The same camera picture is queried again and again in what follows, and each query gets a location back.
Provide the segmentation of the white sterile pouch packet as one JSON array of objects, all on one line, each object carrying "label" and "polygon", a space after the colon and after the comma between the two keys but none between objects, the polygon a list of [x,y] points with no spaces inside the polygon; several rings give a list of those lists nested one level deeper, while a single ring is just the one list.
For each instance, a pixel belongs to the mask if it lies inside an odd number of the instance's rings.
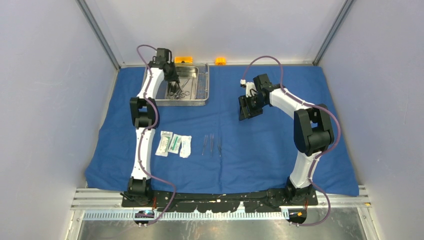
[{"label": "white sterile pouch packet", "polygon": [[173,132],[171,131],[161,131],[160,132],[160,141],[158,147],[155,151],[156,156],[167,157],[169,152],[169,145],[173,137]]}]

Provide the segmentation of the blue surgical drape cloth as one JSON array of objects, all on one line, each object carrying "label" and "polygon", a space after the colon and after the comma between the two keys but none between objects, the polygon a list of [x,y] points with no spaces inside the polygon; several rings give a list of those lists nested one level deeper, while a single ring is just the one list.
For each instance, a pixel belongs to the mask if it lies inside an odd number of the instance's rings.
[{"label": "blue surgical drape cloth", "polygon": [[[130,99],[141,90],[144,68],[122,69],[109,102],[97,146],[85,170],[90,188],[125,191],[134,166],[136,130],[132,124]],[[297,148],[293,120],[277,107],[265,106],[263,114],[239,121],[239,96],[244,94],[240,79],[267,74],[274,84],[282,82],[290,92],[313,104],[335,107],[322,68],[318,66],[212,66],[210,95],[204,106],[160,106],[159,126],[152,150],[161,131],[191,136],[191,154],[167,157],[153,154],[150,168],[152,188],[192,194],[231,194],[283,188],[294,169]],[[210,157],[210,134],[214,134]],[[208,135],[204,155],[202,148]],[[221,137],[222,155],[217,140]]]}]

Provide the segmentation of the clear plastic packet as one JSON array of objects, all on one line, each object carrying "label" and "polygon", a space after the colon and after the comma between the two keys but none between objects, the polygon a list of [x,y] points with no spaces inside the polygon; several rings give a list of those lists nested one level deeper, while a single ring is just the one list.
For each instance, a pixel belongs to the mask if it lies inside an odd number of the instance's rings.
[{"label": "clear plastic packet", "polygon": [[181,158],[188,158],[191,155],[191,141],[192,137],[190,135],[183,135],[181,137],[181,149],[179,152]]}]

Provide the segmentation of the steel tweezers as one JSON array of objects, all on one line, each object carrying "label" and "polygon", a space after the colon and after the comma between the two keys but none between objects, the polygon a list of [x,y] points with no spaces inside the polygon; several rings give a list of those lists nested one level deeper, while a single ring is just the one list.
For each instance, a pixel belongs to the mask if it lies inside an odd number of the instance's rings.
[{"label": "steel tweezers", "polygon": [[222,139],[221,137],[218,137],[217,139],[217,149],[218,149],[218,155],[219,157],[222,156]]},{"label": "steel tweezers", "polygon": [[204,140],[203,140],[203,144],[202,144],[202,152],[201,152],[202,156],[205,154],[206,145],[208,143],[208,137],[209,136],[207,134],[204,136]]},{"label": "steel tweezers", "polygon": [[213,152],[214,152],[214,134],[211,133],[210,134],[210,157],[213,157]]}]

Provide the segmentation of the green white small packet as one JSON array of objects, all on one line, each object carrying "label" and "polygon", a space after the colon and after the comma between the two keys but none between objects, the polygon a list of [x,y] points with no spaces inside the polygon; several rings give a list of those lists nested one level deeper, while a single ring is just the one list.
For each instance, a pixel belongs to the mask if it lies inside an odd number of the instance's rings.
[{"label": "green white small packet", "polygon": [[168,152],[172,154],[178,154],[182,142],[182,136],[179,134],[173,134],[171,141],[168,145]]}]

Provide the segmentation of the wire mesh instrument basket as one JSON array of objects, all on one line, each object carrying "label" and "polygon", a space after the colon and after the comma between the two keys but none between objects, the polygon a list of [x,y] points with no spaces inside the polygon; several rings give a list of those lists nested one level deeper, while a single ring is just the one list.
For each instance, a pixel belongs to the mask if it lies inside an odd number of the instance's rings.
[{"label": "wire mesh instrument basket", "polygon": [[154,97],[158,107],[204,106],[209,99],[210,66],[206,63],[177,63],[179,84],[162,80]]}]

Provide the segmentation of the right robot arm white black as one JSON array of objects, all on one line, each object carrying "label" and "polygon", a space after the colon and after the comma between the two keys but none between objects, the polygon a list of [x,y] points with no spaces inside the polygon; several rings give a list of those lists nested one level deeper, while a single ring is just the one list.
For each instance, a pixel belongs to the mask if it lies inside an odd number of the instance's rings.
[{"label": "right robot arm white black", "polygon": [[264,106],[276,107],[293,120],[297,156],[283,195],[287,203],[299,205],[311,195],[316,165],[335,140],[328,109],[324,104],[314,105],[297,97],[282,85],[272,84],[267,74],[256,76],[252,82],[241,79],[240,86],[245,89],[245,95],[238,98],[240,121],[261,115]]}]

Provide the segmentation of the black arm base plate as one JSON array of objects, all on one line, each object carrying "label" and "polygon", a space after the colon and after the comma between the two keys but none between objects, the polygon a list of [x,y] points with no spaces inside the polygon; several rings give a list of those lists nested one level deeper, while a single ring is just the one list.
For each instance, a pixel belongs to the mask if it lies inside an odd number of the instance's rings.
[{"label": "black arm base plate", "polygon": [[296,196],[289,199],[284,188],[269,188],[267,190],[231,194],[197,194],[176,193],[171,191],[153,190],[150,196],[130,195],[122,192],[121,206],[124,208],[153,207],[165,210],[167,213],[234,213],[244,208],[247,213],[277,212],[280,207],[297,206],[298,208],[317,206],[316,191],[309,195]]}]

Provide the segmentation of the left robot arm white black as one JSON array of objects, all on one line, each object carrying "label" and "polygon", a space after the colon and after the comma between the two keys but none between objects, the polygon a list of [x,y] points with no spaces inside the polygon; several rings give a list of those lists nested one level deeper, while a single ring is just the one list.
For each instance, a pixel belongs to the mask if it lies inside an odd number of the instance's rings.
[{"label": "left robot arm white black", "polygon": [[143,80],[140,92],[129,101],[131,121],[135,127],[136,149],[125,194],[128,200],[141,207],[148,207],[153,202],[151,181],[158,179],[150,170],[152,143],[160,122],[155,97],[162,82],[180,82],[176,65],[172,60],[172,51],[167,48],[156,48],[155,52],[150,62],[141,57],[146,65],[146,78]]}]

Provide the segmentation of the steel surgical scissors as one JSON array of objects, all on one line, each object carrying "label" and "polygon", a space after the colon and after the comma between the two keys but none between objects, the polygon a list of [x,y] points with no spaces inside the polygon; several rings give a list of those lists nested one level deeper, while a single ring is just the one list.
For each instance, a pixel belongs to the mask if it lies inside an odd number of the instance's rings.
[{"label": "steel surgical scissors", "polygon": [[167,85],[166,98],[168,100],[175,100],[180,98],[180,84],[178,82],[169,82]]}]

